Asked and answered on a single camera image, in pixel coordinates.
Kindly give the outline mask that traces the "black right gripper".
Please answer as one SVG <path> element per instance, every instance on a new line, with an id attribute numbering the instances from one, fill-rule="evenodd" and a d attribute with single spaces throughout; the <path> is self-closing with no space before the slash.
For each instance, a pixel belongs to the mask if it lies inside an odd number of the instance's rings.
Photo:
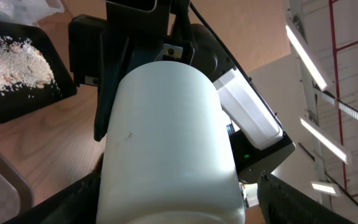
<path id="1" fill-rule="evenodd" d="M 120 81 L 135 68 L 147 63 L 176 60 L 191 64 L 194 35 L 188 16 L 177 16 L 170 35 L 153 35 L 136 29 L 123 29 L 106 20 L 85 14 L 68 25 L 70 71 L 77 85 L 94 85 L 98 89 L 93 136 L 105 137 Z M 164 47 L 181 47 L 178 58 L 169 56 Z"/>

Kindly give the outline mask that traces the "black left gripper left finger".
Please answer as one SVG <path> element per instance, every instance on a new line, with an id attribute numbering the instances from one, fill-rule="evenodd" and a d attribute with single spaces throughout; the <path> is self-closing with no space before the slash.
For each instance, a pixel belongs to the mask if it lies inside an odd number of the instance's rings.
<path id="1" fill-rule="evenodd" d="M 4 224 L 96 223 L 100 175 L 90 173 Z"/>

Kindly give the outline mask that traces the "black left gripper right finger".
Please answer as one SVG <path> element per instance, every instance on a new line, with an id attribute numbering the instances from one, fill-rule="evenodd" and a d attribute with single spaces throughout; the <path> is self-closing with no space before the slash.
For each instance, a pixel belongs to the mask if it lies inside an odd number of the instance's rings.
<path id="1" fill-rule="evenodd" d="M 268 224 L 353 224 L 270 173 L 261 173 L 257 198 Z"/>

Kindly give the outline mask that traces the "pale green cup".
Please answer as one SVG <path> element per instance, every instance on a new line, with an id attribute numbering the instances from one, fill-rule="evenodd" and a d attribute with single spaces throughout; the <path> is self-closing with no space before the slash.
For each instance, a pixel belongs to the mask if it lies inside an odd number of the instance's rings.
<path id="1" fill-rule="evenodd" d="M 244 223 L 222 108 L 212 82 L 179 62 L 120 82 L 106 134 L 97 223 Z"/>

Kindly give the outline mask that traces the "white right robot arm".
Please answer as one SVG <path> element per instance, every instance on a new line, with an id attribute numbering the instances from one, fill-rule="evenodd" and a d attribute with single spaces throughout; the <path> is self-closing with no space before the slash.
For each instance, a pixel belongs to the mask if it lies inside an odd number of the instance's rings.
<path id="1" fill-rule="evenodd" d="M 68 31 L 75 83 L 98 89 L 95 140 L 107 133 L 119 82 L 134 69 L 162 60 L 190 65 L 212 81 L 223 111 L 237 125 L 229 140 L 241 182 L 257 182 L 261 172 L 273 171 L 294 151 L 277 115 L 210 27 L 178 16 L 168 35 L 157 35 L 149 26 L 115 26 L 82 14 Z"/>

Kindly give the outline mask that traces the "clear plastic waste bin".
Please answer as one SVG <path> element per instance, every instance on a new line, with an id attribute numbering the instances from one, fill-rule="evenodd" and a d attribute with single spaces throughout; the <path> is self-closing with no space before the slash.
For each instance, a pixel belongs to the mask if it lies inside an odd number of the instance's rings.
<path id="1" fill-rule="evenodd" d="M 61 0 L 0 0 L 0 21 L 38 26 L 38 21 L 63 13 Z"/>

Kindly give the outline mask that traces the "spilled rice food waste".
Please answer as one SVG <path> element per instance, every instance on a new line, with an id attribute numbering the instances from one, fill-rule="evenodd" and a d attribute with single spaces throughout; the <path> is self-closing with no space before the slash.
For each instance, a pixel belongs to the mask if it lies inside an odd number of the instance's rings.
<path id="1" fill-rule="evenodd" d="M 0 96 L 25 87 L 32 90 L 47 85 L 56 87 L 55 74 L 32 41 L 0 36 Z"/>

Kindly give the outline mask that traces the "black food waste tray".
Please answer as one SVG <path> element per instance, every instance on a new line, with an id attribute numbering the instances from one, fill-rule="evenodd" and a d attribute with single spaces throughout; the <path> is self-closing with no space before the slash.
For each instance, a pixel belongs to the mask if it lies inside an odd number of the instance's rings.
<path id="1" fill-rule="evenodd" d="M 55 82 L 43 89 L 23 86 L 0 95 L 0 124 L 69 98 L 77 93 L 76 86 L 48 35 L 38 27 L 0 21 L 0 36 L 14 40 L 30 39 L 49 63 Z"/>

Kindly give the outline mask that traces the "ceiling light fixtures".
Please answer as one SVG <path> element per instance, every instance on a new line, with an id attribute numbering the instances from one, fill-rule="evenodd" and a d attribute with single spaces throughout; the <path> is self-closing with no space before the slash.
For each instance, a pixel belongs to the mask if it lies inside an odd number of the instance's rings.
<path id="1" fill-rule="evenodd" d="M 325 99 L 332 104 L 335 108 L 346 113 L 347 115 L 358 120 L 358 111 L 335 97 L 329 95 L 326 91 L 329 86 L 329 78 L 326 76 L 325 71 L 321 68 L 318 60 L 315 59 L 311 53 L 311 49 L 305 42 L 303 36 L 299 33 L 298 29 L 291 22 L 286 22 L 287 36 L 304 63 L 306 69 L 311 74 L 313 80 L 317 83 L 317 87 L 313 87 L 313 93 Z M 321 144 L 325 145 L 335 156 L 337 156 L 342 163 L 351 166 L 352 154 L 342 144 L 331 138 L 327 132 L 323 131 L 315 121 L 311 119 L 300 118 L 300 122 Z"/>

